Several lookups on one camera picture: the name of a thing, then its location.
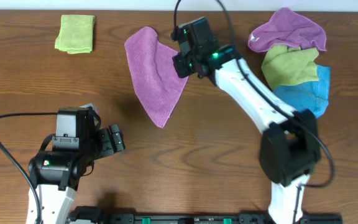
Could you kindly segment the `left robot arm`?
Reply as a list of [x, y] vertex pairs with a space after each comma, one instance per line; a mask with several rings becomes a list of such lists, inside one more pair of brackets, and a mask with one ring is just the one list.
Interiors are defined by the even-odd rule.
[[48, 136], [29, 162], [30, 181], [37, 196], [29, 191], [27, 223], [66, 223], [80, 178], [97, 159], [125, 149], [119, 126], [84, 134]]

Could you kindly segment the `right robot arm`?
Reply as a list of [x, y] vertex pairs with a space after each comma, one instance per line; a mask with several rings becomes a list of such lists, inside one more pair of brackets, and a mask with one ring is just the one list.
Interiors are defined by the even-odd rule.
[[314, 114], [277, 98], [229, 45], [204, 55], [180, 52], [173, 64], [180, 78], [208, 77], [251, 118], [262, 135], [260, 166], [272, 182], [268, 214], [274, 223], [298, 223], [306, 184], [321, 159]]

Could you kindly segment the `purple microfiber cloth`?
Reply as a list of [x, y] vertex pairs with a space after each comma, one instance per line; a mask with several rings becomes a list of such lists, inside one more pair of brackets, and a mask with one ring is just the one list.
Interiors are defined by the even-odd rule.
[[173, 65], [177, 51], [161, 44], [157, 32], [141, 28], [124, 43], [136, 96], [153, 123], [163, 128], [187, 83]]

